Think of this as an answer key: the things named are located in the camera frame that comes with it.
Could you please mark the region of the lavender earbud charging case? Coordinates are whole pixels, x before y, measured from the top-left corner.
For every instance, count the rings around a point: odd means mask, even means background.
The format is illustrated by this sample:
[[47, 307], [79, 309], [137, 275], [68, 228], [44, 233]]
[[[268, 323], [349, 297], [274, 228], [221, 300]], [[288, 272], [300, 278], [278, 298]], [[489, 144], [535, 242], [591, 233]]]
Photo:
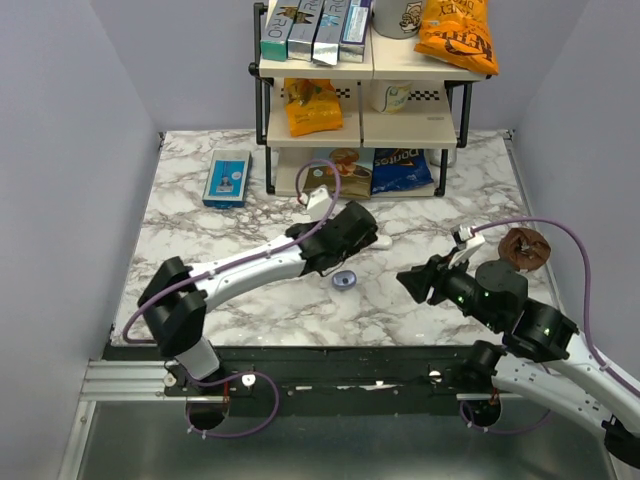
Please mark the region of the lavender earbud charging case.
[[357, 275], [351, 270], [342, 270], [332, 276], [332, 286], [338, 291], [346, 291], [357, 284]]

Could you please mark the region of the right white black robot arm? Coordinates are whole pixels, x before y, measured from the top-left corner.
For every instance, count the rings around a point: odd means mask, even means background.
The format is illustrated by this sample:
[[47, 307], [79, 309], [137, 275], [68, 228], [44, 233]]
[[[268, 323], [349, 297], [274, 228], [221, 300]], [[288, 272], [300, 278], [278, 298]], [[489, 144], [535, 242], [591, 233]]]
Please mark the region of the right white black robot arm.
[[462, 263], [432, 256], [397, 274], [417, 303], [445, 300], [465, 316], [501, 335], [502, 342], [474, 343], [460, 367], [469, 390], [507, 390], [556, 412], [603, 440], [607, 451], [639, 465], [639, 382], [597, 349], [556, 308], [528, 295], [528, 281], [501, 260], [473, 275]]

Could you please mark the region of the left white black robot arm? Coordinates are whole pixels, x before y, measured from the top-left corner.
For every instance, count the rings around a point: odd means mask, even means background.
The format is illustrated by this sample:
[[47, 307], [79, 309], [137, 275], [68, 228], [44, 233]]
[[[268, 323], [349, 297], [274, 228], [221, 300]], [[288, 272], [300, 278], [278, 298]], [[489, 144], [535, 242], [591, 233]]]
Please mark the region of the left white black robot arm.
[[138, 313], [160, 356], [177, 361], [197, 393], [212, 394], [221, 385], [222, 372], [221, 361], [204, 336], [207, 314], [272, 282], [330, 270], [376, 242], [377, 230], [372, 214], [350, 201], [335, 217], [296, 223], [244, 256], [198, 265], [172, 257], [143, 291]]

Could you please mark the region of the white earbud case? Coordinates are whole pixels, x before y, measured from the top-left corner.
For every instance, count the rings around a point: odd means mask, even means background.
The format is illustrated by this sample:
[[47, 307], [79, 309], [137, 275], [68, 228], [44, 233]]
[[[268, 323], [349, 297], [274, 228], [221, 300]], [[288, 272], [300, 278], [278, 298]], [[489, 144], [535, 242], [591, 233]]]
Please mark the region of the white earbud case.
[[393, 245], [393, 239], [387, 235], [380, 235], [372, 244], [372, 248], [377, 250], [389, 250]]

